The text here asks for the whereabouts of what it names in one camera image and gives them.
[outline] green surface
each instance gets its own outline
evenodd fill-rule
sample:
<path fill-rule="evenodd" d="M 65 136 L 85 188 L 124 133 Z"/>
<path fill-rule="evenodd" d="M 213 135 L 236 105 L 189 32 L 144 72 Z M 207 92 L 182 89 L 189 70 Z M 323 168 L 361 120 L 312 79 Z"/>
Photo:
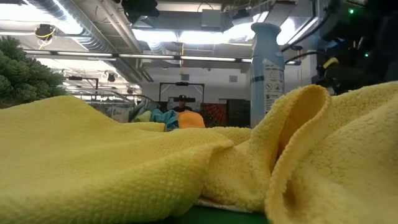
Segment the green surface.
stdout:
<path fill-rule="evenodd" d="M 178 218 L 167 218 L 157 224 L 186 223 L 186 224 L 268 224 L 263 213 L 240 213 L 219 210 L 215 208 L 192 207 L 187 213 Z"/>

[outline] bottle label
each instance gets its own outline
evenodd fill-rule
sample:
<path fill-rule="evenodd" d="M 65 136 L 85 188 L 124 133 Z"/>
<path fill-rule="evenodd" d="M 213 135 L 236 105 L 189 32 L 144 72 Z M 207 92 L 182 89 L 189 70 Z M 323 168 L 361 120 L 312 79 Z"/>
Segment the bottle label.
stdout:
<path fill-rule="evenodd" d="M 279 97 L 284 94 L 285 90 L 285 71 L 278 65 L 267 59 L 262 61 L 264 67 L 264 100 L 266 113 L 271 110 L 271 106 Z"/>

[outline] spray bottle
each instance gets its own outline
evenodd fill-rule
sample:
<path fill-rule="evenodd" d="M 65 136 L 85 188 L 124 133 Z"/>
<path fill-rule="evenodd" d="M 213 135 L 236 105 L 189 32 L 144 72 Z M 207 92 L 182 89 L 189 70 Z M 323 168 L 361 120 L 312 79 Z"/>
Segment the spray bottle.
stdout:
<path fill-rule="evenodd" d="M 280 27 L 254 23 L 251 29 L 257 38 L 251 64 L 250 122 L 254 128 L 284 94 L 285 63 L 276 42 Z"/>

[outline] green plant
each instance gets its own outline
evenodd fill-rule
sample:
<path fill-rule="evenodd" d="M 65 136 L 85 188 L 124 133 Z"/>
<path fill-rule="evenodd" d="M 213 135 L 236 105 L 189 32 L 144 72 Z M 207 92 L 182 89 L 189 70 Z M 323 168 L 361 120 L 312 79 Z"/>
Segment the green plant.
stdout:
<path fill-rule="evenodd" d="M 64 77 L 35 58 L 27 58 L 19 46 L 15 38 L 0 39 L 0 100 L 10 98 L 28 103 L 65 95 L 66 91 L 57 87 Z"/>

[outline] blue cloth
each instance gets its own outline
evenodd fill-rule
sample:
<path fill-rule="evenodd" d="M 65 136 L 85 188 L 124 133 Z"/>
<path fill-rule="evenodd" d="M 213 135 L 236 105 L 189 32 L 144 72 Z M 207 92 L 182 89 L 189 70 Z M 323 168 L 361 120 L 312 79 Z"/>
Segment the blue cloth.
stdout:
<path fill-rule="evenodd" d="M 173 131 L 178 128 L 178 114 L 174 110 L 163 113 L 159 109 L 156 109 L 152 111 L 150 121 L 165 123 L 166 131 Z"/>

